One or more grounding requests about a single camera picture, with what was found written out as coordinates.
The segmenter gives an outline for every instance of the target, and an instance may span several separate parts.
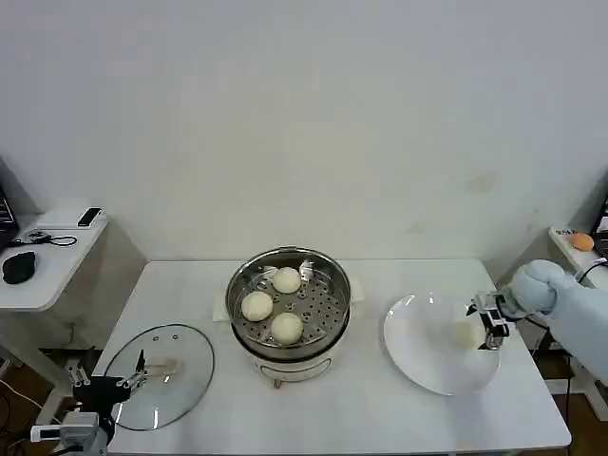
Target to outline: orange object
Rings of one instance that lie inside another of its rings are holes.
[[[583,233],[576,233],[570,237],[570,242],[575,249],[583,252],[591,252],[593,250],[594,241],[589,235]]]

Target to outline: small white table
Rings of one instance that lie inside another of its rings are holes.
[[[553,243],[560,249],[560,252],[568,260],[568,263],[576,271],[586,271],[593,266],[594,261],[600,259],[596,251],[582,252],[575,249],[570,243],[570,236],[576,233],[576,230],[563,226],[552,226],[549,229],[549,237]],[[608,290],[608,268],[598,266],[593,271],[590,271],[586,280],[594,288]]]
[[[494,285],[475,259],[341,261],[366,295],[343,351],[324,375],[273,389],[225,323],[212,313],[234,261],[147,264],[95,370],[138,333],[182,323],[207,335],[216,354],[208,391],[179,421],[148,432],[118,428],[110,453],[405,454],[565,447],[570,432],[513,330],[502,365],[477,395],[446,397],[411,382],[381,341],[391,304],[412,292],[469,300]]]
[[[36,218],[30,218],[30,220],[31,222],[22,230],[21,235],[36,228]],[[96,219],[86,230],[44,230],[54,237],[74,236],[77,238],[78,241],[69,247],[41,244],[10,248],[4,251],[0,255],[0,264],[19,253],[34,252],[36,271],[31,279],[18,285],[9,285],[0,279],[0,316],[2,312],[41,312],[50,308],[57,301],[106,225],[107,219],[103,217]],[[51,382],[58,389],[57,392],[70,394],[71,387],[67,374],[33,346],[27,334],[12,331],[5,325],[3,331],[0,332],[0,346]]]

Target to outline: computer mouse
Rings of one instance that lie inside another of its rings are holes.
[[[10,285],[29,280],[36,270],[36,254],[24,252],[7,258],[2,265],[2,278]]]

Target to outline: perforated steamer tray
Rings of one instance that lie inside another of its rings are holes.
[[[292,294],[282,294],[272,285],[278,268],[300,272],[302,284]],[[242,299],[253,291],[273,299],[272,314],[260,322],[246,320],[240,310]],[[255,256],[233,275],[226,291],[226,310],[239,342],[273,360],[296,361],[328,348],[348,324],[351,286],[342,267],[320,252],[298,247],[281,247]],[[296,314],[304,323],[302,337],[293,345],[281,346],[270,335],[274,317]]]

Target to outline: white plate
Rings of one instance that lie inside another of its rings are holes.
[[[454,343],[454,322],[465,314],[464,300],[433,293],[402,298],[384,321],[390,357],[427,390],[444,395],[483,390],[500,366],[500,351],[466,350]]]

